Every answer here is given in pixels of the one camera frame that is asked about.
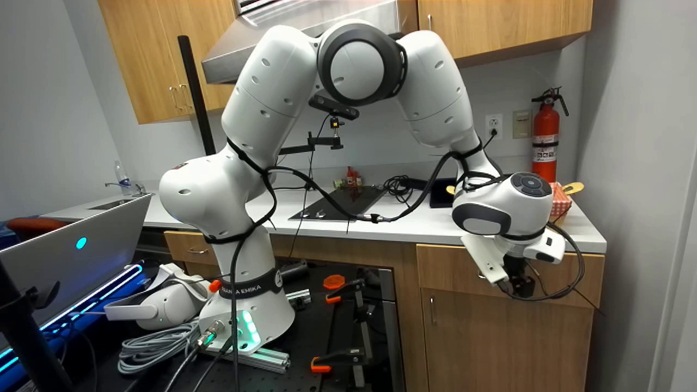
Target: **cabinet handle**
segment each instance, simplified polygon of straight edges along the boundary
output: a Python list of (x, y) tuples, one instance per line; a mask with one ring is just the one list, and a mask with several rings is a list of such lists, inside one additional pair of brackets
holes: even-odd
[(194, 104), (191, 104), (191, 95), (190, 95), (187, 84), (176, 84), (176, 87), (180, 87), (180, 95), (182, 95), (182, 112), (191, 112)]
[(435, 326), (438, 322), (435, 322), (435, 298), (433, 296), (429, 296), (429, 316), (432, 316), (432, 326)]
[(175, 112), (180, 112), (180, 106), (176, 106), (176, 87), (171, 84), (169, 92), (171, 92), (171, 104), (175, 106)]

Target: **wall outlet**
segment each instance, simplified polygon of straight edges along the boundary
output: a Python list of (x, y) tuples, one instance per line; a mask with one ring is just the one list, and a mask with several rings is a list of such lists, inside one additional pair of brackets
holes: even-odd
[(504, 114), (484, 115), (484, 126), (487, 126), (487, 133), (498, 129), (498, 133), (502, 134), (502, 130), (504, 130)]
[(531, 137), (531, 109), (514, 112), (514, 140), (529, 140)]

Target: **stove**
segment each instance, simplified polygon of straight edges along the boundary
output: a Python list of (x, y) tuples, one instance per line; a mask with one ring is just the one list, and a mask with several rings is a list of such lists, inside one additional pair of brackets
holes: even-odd
[[(368, 212), (385, 191), (382, 188), (339, 188), (330, 195), (352, 214)], [(311, 203), (291, 220), (348, 220), (327, 199)]]

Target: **countertop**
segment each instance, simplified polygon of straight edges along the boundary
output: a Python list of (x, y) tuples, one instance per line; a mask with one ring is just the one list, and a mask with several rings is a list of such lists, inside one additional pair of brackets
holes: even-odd
[[(432, 210), (425, 200), (417, 212), (401, 218), (400, 222), (327, 222), (327, 220), (291, 220), (296, 212), (304, 210), (304, 205), (311, 205), (313, 200), (321, 200), (319, 191), (308, 191), (308, 200), (304, 190), (276, 190), (280, 206), (271, 222), (264, 226), (272, 236), (304, 236), (304, 238), (346, 238), (346, 240), (377, 240), (377, 242), (418, 242), (418, 244), (462, 244), (459, 236), (462, 229), (451, 220), (451, 210)], [(250, 200), (246, 205), (246, 212), (250, 218), (262, 218), (271, 210), (271, 193), (262, 193), (259, 199)], [(98, 215), (100, 210), (92, 210), (96, 205), (109, 203), (96, 200), (76, 205), (70, 210), (59, 210), (53, 214), (43, 214), (47, 218), (63, 218), (63, 220), (81, 220)], [(394, 200), (392, 195), (382, 195), (368, 214), (380, 215), (396, 215), (404, 212), (406, 205)], [(587, 218), (579, 205), (574, 205), (569, 214), (559, 222), (579, 245), (581, 252), (606, 252), (609, 242), (606, 238), (594, 229), (594, 225)], [(151, 200), (146, 222), (145, 226), (151, 229), (191, 229), (190, 225), (183, 225), (175, 220), (157, 199), (157, 193)]]

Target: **drawer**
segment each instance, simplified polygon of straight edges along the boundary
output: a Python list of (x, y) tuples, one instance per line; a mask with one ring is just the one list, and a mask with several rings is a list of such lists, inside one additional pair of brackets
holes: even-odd
[(214, 248), (196, 231), (165, 231), (165, 242), (175, 262), (218, 266)]
[[(585, 262), (587, 272), (578, 289), (561, 301), (549, 302), (574, 306), (600, 306), (606, 255), (585, 255)], [(417, 244), (417, 268), (418, 288), (507, 298), (498, 285), (491, 285), (480, 274), (478, 264), (462, 245)], [(576, 278), (578, 257), (569, 252), (563, 264), (531, 262), (529, 268), (535, 268), (540, 274), (540, 280), (544, 284), (548, 292), (559, 292)], [(537, 284), (535, 296), (542, 296), (540, 280)]]

